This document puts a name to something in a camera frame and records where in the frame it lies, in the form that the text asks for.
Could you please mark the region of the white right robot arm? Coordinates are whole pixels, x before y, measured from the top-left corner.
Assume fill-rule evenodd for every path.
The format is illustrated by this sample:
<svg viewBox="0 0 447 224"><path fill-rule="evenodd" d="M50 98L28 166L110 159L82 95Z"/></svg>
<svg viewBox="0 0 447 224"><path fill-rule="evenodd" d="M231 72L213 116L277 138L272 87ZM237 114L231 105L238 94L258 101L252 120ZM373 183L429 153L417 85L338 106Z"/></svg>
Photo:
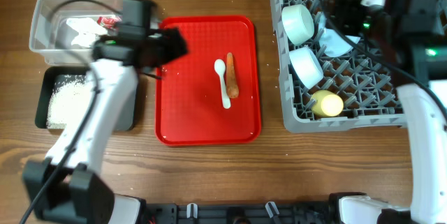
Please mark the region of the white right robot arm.
<svg viewBox="0 0 447 224"><path fill-rule="evenodd" d="M395 76L407 121L412 201L394 207L366 195L339 197L339 223L446 222L446 0L329 0L328 25L344 40L362 34Z"/></svg>

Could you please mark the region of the white rice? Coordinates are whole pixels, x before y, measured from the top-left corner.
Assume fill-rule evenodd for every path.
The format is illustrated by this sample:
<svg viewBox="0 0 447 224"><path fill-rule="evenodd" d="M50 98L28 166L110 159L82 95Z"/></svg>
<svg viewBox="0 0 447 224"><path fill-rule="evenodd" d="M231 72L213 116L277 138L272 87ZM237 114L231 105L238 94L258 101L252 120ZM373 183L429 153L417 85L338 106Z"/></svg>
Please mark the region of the white rice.
<svg viewBox="0 0 447 224"><path fill-rule="evenodd" d="M58 75L48 105L46 127L63 129L83 117L90 102L84 75Z"/></svg>

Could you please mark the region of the yellow plastic cup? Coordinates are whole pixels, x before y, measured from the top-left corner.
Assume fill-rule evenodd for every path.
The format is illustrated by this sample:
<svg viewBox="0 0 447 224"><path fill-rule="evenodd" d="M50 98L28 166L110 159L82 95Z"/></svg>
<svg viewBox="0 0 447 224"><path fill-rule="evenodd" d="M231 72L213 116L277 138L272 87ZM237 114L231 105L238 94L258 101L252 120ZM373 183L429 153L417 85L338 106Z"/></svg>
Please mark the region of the yellow plastic cup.
<svg viewBox="0 0 447 224"><path fill-rule="evenodd" d="M342 98L331 91L317 91L311 99L315 101L312 112L320 117L336 117L344 109Z"/></svg>

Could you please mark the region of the small light blue bowl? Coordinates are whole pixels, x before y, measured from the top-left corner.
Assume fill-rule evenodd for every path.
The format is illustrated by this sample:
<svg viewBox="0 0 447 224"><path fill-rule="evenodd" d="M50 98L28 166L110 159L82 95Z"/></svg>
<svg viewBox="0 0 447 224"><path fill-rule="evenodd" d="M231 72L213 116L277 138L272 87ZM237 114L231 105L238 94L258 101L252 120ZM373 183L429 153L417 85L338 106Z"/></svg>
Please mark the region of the small light blue bowl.
<svg viewBox="0 0 447 224"><path fill-rule="evenodd" d="M323 70L316 55L309 47L289 52L291 65L304 86L311 89L323 79Z"/></svg>

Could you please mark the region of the green bowl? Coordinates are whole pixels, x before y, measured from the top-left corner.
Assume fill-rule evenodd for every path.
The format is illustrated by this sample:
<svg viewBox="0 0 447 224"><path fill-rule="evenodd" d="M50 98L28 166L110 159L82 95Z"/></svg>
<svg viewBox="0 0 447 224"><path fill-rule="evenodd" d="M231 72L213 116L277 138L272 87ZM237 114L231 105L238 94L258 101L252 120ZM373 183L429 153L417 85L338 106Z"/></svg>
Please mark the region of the green bowl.
<svg viewBox="0 0 447 224"><path fill-rule="evenodd" d="M306 6L287 6L281 18L286 35L294 45L301 45L314 35L314 21Z"/></svg>

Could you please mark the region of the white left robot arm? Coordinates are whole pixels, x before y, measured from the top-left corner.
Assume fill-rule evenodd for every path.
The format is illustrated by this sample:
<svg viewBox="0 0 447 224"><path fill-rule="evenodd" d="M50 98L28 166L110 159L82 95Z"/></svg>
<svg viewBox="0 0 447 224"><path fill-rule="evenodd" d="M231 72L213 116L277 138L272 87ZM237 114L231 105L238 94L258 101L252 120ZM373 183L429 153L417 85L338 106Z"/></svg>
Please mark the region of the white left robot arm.
<svg viewBox="0 0 447 224"><path fill-rule="evenodd" d="M85 61L91 99L82 118L65 127L41 162L26 163L22 180L31 214L55 223L148 223L146 201L114 193L100 178L103 155L122 108L149 75L185 54L178 29L162 29L151 0L123 0L115 35L102 35Z"/></svg>

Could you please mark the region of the large light blue plate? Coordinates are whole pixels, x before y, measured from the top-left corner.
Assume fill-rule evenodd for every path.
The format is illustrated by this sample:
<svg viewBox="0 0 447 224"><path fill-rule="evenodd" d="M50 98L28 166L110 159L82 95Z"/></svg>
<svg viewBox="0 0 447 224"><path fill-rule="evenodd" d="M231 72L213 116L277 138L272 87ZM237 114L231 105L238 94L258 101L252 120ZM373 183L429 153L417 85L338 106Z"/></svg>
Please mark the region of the large light blue plate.
<svg viewBox="0 0 447 224"><path fill-rule="evenodd" d="M319 19L318 31L322 31L318 43L320 47L326 46L324 54L328 57L344 56L353 49L335 30L326 27L325 15L322 15Z"/></svg>

